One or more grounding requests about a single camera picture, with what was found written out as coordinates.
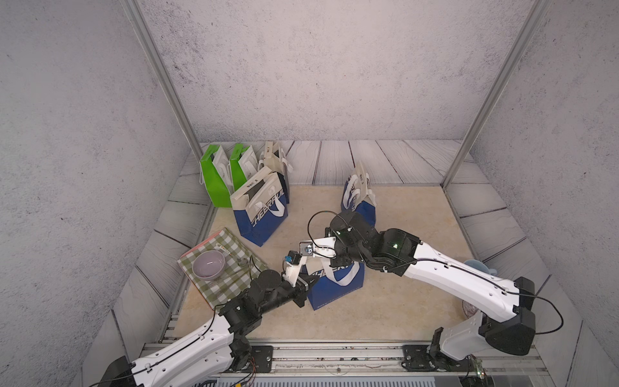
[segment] white robotic arm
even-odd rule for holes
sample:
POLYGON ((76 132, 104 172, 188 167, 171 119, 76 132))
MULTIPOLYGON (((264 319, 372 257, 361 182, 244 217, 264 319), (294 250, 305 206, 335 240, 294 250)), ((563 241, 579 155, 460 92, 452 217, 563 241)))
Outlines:
POLYGON ((308 256, 330 259, 332 267, 360 261, 370 269, 422 280, 475 305, 479 311, 473 317, 435 331, 427 351, 437 370, 492 347, 513 355, 529 352, 535 334, 530 280, 491 276, 402 230, 378 233, 356 212, 336 215, 324 238, 301 242, 300 253, 288 253, 284 273, 263 271, 212 320, 159 352, 137 359, 131 370, 136 385, 186 387, 225 370, 241 370, 251 353, 245 335, 260 325, 262 314, 291 300, 304 305, 319 279, 301 274, 308 256))

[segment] metal frame pole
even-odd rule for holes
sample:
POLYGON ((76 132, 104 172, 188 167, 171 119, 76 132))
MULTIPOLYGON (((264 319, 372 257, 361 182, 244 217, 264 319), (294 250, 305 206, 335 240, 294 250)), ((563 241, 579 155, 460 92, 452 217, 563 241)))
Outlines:
POLYGON ((125 14, 133 25, 133 29, 144 49, 146 57, 157 75, 157 79, 163 89, 163 93, 168 99, 170 106, 172 106, 172 110, 178 120, 178 124, 181 126, 181 130, 183 131, 194 156, 196 156, 196 159, 199 162, 204 154, 202 147, 196 138, 196 133, 194 133, 193 128, 191 127, 187 113, 185 113, 185 110, 183 109, 183 105, 178 98, 178 94, 174 89, 170 76, 163 65, 159 51, 157 51, 155 42, 152 39, 152 35, 150 34, 142 12, 140 11, 140 7, 137 5, 136 0, 120 0, 120 2, 123 5, 125 14))
POLYGON ((443 191, 446 191, 447 187, 451 184, 452 180, 456 176, 456 173, 458 172, 458 169, 462 165, 464 158, 469 153, 473 143, 477 139, 477 136, 482 131, 483 125, 488 119, 490 112, 495 107, 496 101, 501 96, 503 89, 505 89, 510 75, 514 72, 516 65, 527 49, 531 38, 535 34, 537 27, 542 22, 551 2, 551 0, 536 0, 535 4, 531 7, 531 11, 527 16, 527 19, 524 21, 524 25, 520 29, 516 40, 514 40, 507 57, 505 57, 505 60, 501 65, 501 69, 499 70, 494 83, 492 83, 492 86, 490 87, 490 91, 488 91, 488 95, 486 95, 486 99, 483 101, 482 107, 477 112, 477 116, 470 125, 469 130, 466 132, 466 135, 462 140, 462 144, 460 144, 460 148, 456 152, 456 157, 454 158, 453 163, 451 163, 447 174, 445 174, 443 182, 441 183, 443 191))

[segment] shopping bag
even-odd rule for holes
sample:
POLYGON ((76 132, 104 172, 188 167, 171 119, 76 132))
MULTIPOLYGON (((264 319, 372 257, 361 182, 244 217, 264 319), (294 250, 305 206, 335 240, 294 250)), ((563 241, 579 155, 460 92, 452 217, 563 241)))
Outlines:
POLYGON ((308 293, 308 300, 314 310, 363 287, 365 265, 354 262, 343 267, 330 267, 331 260, 309 257, 305 264, 308 274, 320 279, 308 293))
POLYGON ((288 216, 286 195, 275 172, 261 168, 230 197, 241 236, 262 246, 288 216))
POLYGON ((228 164, 223 147, 215 144, 209 145, 200 159, 200 179, 215 207, 232 207, 230 193, 234 192, 234 186, 228 164))
POLYGON ((235 145, 230 155, 229 168, 232 185, 236 191, 247 182, 248 178, 258 172, 258 159, 254 148, 251 145, 245 148, 242 144, 235 145))
POLYGON ((376 224, 376 196, 372 192, 370 174, 360 161, 344 185, 341 207, 342 211, 357 211, 372 227, 376 224))
POLYGON ((264 166, 269 167, 273 172, 277 172, 279 180, 286 195, 287 204, 290 204, 290 183, 288 182, 288 170, 292 171, 292 166, 286 160, 284 149, 278 142, 267 141, 264 146, 264 166))

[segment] placemat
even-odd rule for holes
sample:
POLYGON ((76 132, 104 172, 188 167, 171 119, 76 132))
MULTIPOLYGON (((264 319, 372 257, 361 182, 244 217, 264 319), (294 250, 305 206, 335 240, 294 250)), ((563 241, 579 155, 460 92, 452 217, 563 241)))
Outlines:
POLYGON ((251 278, 256 278, 260 271, 268 269, 260 258, 245 247, 225 227, 183 254, 177 262, 189 279, 191 279, 191 282, 196 285, 211 308, 236 297, 241 291, 249 287, 251 278), (208 250, 219 250, 226 257, 226 266, 223 273, 212 281, 205 281, 196 277, 192 270, 193 261, 197 256, 208 250), (253 262, 258 268, 249 262, 249 259, 252 257, 253 262), (247 262, 247 264, 241 266, 238 263, 239 260, 247 262))

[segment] wire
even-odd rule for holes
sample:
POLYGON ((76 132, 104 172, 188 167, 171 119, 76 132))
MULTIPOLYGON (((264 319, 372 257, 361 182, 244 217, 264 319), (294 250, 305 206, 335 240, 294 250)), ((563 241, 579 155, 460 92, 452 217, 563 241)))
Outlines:
POLYGON ((130 376, 137 375, 138 373, 140 373, 140 372, 144 372, 144 371, 146 371, 146 368, 145 368, 145 369, 143 369, 143 370, 139 370, 138 372, 131 373, 131 374, 126 375, 126 376, 121 376, 120 378, 114 378, 114 379, 107 379, 107 380, 98 381, 98 382, 96 382, 96 383, 91 384, 91 385, 90 385, 90 386, 88 386, 88 387, 93 387, 93 386, 99 385, 99 384, 101 384, 101 383, 107 383, 107 382, 111 382, 111 381, 116 381, 116 380, 126 379, 126 378, 128 378, 128 377, 130 377, 130 376))
MULTIPOLYGON (((415 263, 416 263, 416 262, 421 262, 421 261, 432 261, 432 262, 438 262, 438 263, 441 263, 441 264, 444 264, 444 265, 448 265, 448 264, 447 264, 447 262, 441 262, 441 261, 438 261, 438 260, 436 260, 436 259, 430 259, 430 258, 419 258, 419 259, 417 259, 417 260, 415 261, 415 263)), ((548 300, 547 298, 543 298, 543 297, 540 297, 540 296, 538 296, 538 295, 532 295, 532 294, 525 294, 525 293, 515 293, 515 292, 510 292, 510 291, 508 291, 507 289, 505 289, 504 287, 502 287, 502 286, 498 285, 497 283, 495 283, 495 282, 493 282, 493 281, 491 281, 491 280, 489 280, 489 279, 487 279, 487 278, 484 278, 484 277, 480 276, 479 274, 476 274, 476 273, 474 273, 474 272, 468 271, 468 270, 464 269, 463 267, 459 267, 459 266, 449 266, 449 267, 453 267, 454 269, 462 270, 462 271, 464 271, 465 273, 470 274, 471 276, 475 276, 475 277, 481 278, 481 279, 483 279, 484 281, 486 281, 486 282, 489 282, 489 283, 493 284, 494 286, 496 286, 497 288, 501 289, 501 290, 502 290, 502 291, 504 291, 505 293, 508 293, 508 294, 513 294, 513 295, 518 295, 518 296, 522 295, 522 296, 525 296, 525 297, 539 298, 539 299, 544 300, 544 301, 546 301, 547 303, 549 303, 549 304, 550 304, 550 305, 551 305, 551 306, 555 309, 555 312, 559 315, 559 318, 561 319, 561 324, 559 324, 559 327, 557 327, 557 328, 555 328, 555 329, 553 329, 553 330, 551 330, 551 331, 546 331, 546 332, 538 332, 538 333, 536 333, 536 335, 537 335, 537 334, 548 334, 548 333, 557 332, 559 329, 561 329, 561 328, 563 327, 563 323, 564 323, 564 320, 563 320, 563 315, 561 314, 561 312, 559 312, 559 309, 557 309, 557 308, 556 308, 555 304, 554 304, 554 303, 552 303, 552 301, 548 300)))
POLYGON ((468 360, 468 362, 467 362, 468 367, 467 367, 467 370, 466 370, 466 376, 464 377, 465 379, 469 377, 469 373, 470 373, 470 355, 468 355, 466 358, 468 360))
MULTIPOLYGON (((312 220, 312 219, 314 219, 314 216, 316 216, 316 215, 318 215, 318 214, 322 214, 323 212, 328 212, 328 213, 330 213, 330 214, 334 214, 334 215, 335 215, 335 216, 337 216, 338 218, 342 219, 342 221, 344 221, 344 224, 345 224, 346 226, 348 226, 349 228, 353 228, 353 227, 352 227, 350 224, 348 224, 348 222, 346 221, 346 219, 344 219, 342 216, 340 216, 340 214, 338 214, 338 213, 336 213, 336 212, 334 212, 334 211, 330 211, 330 210, 318 211, 317 213, 315 213, 314 215, 312 215, 312 216, 311 216, 311 218, 309 218, 309 220, 308 220, 308 235, 309 235, 309 239, 311 239, 312 244, 313 244, 315 247, 320 247, 320 248, 328 248, 328 249, 333 250, 333 252, 337 253, 333 247, 329 247, 329 246, 318 246, 318 245, 316 244, 316 242, 314 241, 314 238, 312 238, 312 236, 311 236, 311 233, 310 233, 310 223, 311 223, 311 220, 312 220)), ((316 255, 320 255, 321 257, 325 257, 325 258, 329 258, 329 259, 331 259, 331 258, 335 258, 335 257, 330 257, 330 256, 322 255, 321 253, 318 253, 317 251, 313 251, 313 253, 314 253, 314 254, 316 254, 316 255)))
POLYGON ((540 300, 544 300, 544 301, 546 301, 547 303, 549 303, 549 304, 550 304, 550 305, 551 305, 551 306, 555 309, 555 312, 559 315, 559 318, 561 319, 561 324, 559 324, 559 327, 557 327, 557 328, 555 328, 555 329, 553 329, 553 330, 551 330, 551 331, 546 331, 546 332, 538 332, 538 333, 536 333, 536 334, 548 334, 548 333, 553 333, 553 332, 557 332, 559 329, 563 328, 563 322, 564 322, 564 321, 563 321, 563 315, 561 315, 561 312, 559 312, 559 309, 557 309, 557 308, 556 308, 556 306, 555 306, 555 304, 553 304, 553 303, 552 303, 552 301, 550 301, 549 299, 547 299, 547 298, 543 298, 543 297, 540 297, 540 296, 538 296, 538 295, 533 295, 533 294, 523 294, 523 293, 514 293, 514 292, 506 292, 506 293, 509 293, 509 294, 515 294, 515 295, 523 295, 523 296, 525 296, 525 297, 539 298, 540 300))
POLYGON ((172 354, 170 354, 170 355, 166 356, 165 358, 163 358, 163 359, 159 360, 158 362, 154 363, 153 365, 151 365, 151 366, 150 366, 150 368, 144 368, 144 369, 139 370, 139 371, 136 371, 136 372, 134 372, 134 373, 130 373, 130 374, 126 375, 126 376, 121 376, 120 378, 114 378, 114 379, 108 379, 108 380, 98 381, 98 382, 96 382, 96 383, 91 384, 91 385, 90 385, 90 386, 88 386, 88 387, 94 387, 94 386, 96 386, 96 385, 100 385, 101 383, 108 383, 108 382, 112 382, 112 381, 116 381, 116 380, 121 380, 121 379, 126 379, 126 378, 129 378, 130 376, 134 376, 134 375, 137 375, 138 373, 142 373, 142 372, 144 372, 144 371, 146 371, 146 370, 149 370, 149 369, 153 368, 154 366, 159 365, 159 364, 161 364, 162 362, 164 362, 164 361, 168 360, 170 357, 172 357, 172 356, 176 355, 178 352, 181 352, 183 349, 185 349, 185 348, 189 347, 191 344, 193 344, 193 343, 195 343, 196 341, 198 341, 198 340, 200 339, 200 337, 204 336, 204 335, 206 334, 206 332, 208 332, 208 331, 211 329, 211 327, 213 326, 213 323, 215 322, 215 316, 217 316, 217 307, 222 307, 222 306, 224 306, 224 305, 225 305, 225 304, 221 303, 221 304, 215 305, 215 306, 213 307, 213 318, 212 318, 212 319, 210 319, 210 325, 209 325, 209 327, 208 327, 208 328, 206 328, 206 330, 205 330, 204 332, 202 332, 202 334, 199 334, 199 335, 198 335, 198 337, 197 337, 195 340, 193 340, 192 342, 190 342, 190 343, 189 343, 189 344, 187 344, 186 346, 184 346, 184 347, 182 347, 182 348, 180 348, 180 349, 178 349, 178 350, 174 351, 172 354))
POLYGON ((243 377, 241 380, 239 380, 239 381, 236 381, 236 382, 232 383, 229 387, 235 387, 235 386, 236 386, 237 384, 239 384, 239 383, 242 385, 242 384, 243 384, 243 382, 245 381, 245 379, 247 379, 247 378, 251 378, 251 376, 252 376, 253 374, 254 374, 254 372, 253 372, 253 371, 252 371, 252 372, 250 372, 249 374, 245 375, 245 377, 243 377))
POLYGON ((262 272, 262 270, 260 270, 257 266, 256 266, 256 261, 254 260, 254 256, 250 256, 249 260, 251 261, 251 263, 254 265, 254 267, 256 268, 256 270, 258 270, 259 272, 262 272))

